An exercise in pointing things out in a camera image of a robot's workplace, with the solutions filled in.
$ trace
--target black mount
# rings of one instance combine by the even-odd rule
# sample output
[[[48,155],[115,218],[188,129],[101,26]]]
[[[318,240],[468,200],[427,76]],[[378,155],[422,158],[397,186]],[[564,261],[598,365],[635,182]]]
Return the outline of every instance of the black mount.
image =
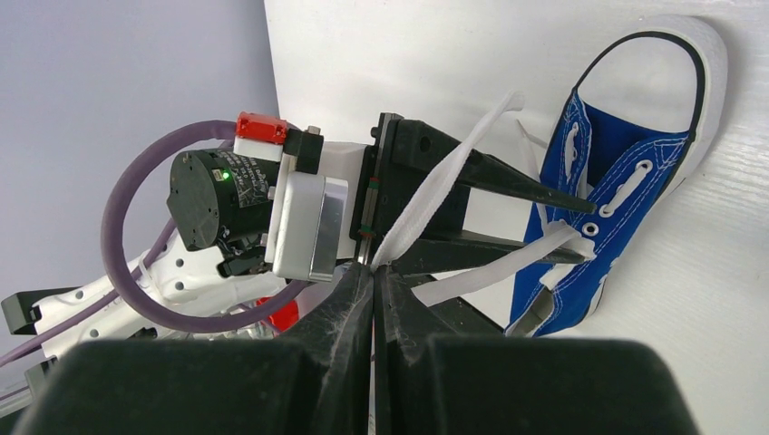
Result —
[[[369,150],[358,184],[351,237],[358,237],[358,260],[366,263],[427,174],[460,142],[422,121],[382,113],[372,129]],[[525,246],[522,242],[463,230],[470,188],[524,198],[546,206],[591,213],[596,205],[548,188],[496,157],[473,150],[449,196],[433,215],[422,236],[394,265],[404,276],[483,266]],[[545,263],[578,264],[585,258],[561,248]]]
[[[457,313],[390,266],[352,264],[275,340],[76,347],[14,434],[365,434],[371,361],[378,435],[696,433],[647,347],[504,338]]]

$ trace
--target black motor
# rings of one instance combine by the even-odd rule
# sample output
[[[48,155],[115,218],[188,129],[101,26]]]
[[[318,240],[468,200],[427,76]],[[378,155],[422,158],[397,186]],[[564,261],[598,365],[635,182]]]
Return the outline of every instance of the black motor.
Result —
[[[184,246],[197,251],[217,246],[224,276],[258,273],[263,234],[269,229],[270,186],[279,164],[230,150],[194,150],[177,155],[170,170],[169,211]]]

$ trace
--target shoe tongue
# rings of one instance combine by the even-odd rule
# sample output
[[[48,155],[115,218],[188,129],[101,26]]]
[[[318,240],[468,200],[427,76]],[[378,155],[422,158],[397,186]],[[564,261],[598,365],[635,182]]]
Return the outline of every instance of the shoe tongue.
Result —
[[[590,186],[597,186],[609,169],[629,149],[640,142],[666,137],[671,133],[651,130],[584,103],[591,127],[588,178]]]

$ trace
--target white surface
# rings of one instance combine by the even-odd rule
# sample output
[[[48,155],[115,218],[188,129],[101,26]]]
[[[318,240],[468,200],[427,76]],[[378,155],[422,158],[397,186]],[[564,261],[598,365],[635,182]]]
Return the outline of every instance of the white surface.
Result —
[[[0,11],[0,297],[104,275],[104,202],[153,140],[241,111],[277,115],[260,2],[3,1]],[[169,167],[131,205],[129,258],[168,218]],[[0,331],[0,352],[24,341]],[[29,364],[3,369],[0,385]]]
[[[371,143],[380,111],[464,138],[511,87],[544,137],[590,61],[639,17],[702,16],[729,83],[712,151],[649,216],[574,335],[625,337],[667,361],[704,433],[765,433],[769,414],[769,5],[757,1],[268,1],[281,115]],[[501,123],[481,150],[520,166]],[[525,201],[473,192],[469,229],[521,238]],[[511,283],[468,299],[501,324]]]
[[[263,142],[261,140],[244,139],[239,136],[235,137],[232,150],[241,156],[270,161],[280,161],[280,158],[283,156],[283,145]]]
[[[138,284],[155,302],[182,314],[202,317],[219,315],[237,304],[272,296],[286,285],[285,280],[273,274],[224,279],[216,268],[222,261],[221,252],[217,248],[188,252],[178,235],[174,236],[168,247],[168,251],[142,275]],[[134,259],[129,268],[132,270],[138,263],[139,259]],[[176,288],[178,282],[183,283],[183,289]],[[78,290],[46,297],[38,304],[43,318],[34,327],[38,332],[47,331],[80,313],[110,290],[110,279],[103,276]],[[99,313],[44,343],[43,351],[46,358],[61,357],[78,343],[121,340],[136,334],[141,328],[155,328],[158,338],[186,335],[150,322],[119,298]],[[217,335],[221,334],[195,334],[198,338]]]

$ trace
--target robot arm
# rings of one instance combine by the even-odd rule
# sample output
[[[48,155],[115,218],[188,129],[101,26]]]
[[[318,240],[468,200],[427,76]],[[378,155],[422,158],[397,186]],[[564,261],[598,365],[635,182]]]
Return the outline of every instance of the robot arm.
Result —
[[[337,262],[366,262],[427,173],[459,144],[424,122],[393,113],[383,113],[372,129],[373,146],[324,143],[319,133],[244,113],[234,150],[179,153],[168,199],[178,235],[142,274],[141,290],[173,311],[210,317],[273,295],[283,279],[330,281]],[[402,275],[482,266],[523,246],[462,229],[470,188],[578,211],[595,207],[474,150],[427,229],[394,261]],[[542,261],[583,260],[558,249]],[[104,277],[32,304],[4,303],[6,319],[12,331],[19,328],[11,319],[23,318],[40,334],[80,313],[111,286]],[[9,315],[6,305],[21,314]],[[137,334],[186,336],[145,319],[118,298],[43,349],[46,356],[61,356],[82,341]]]

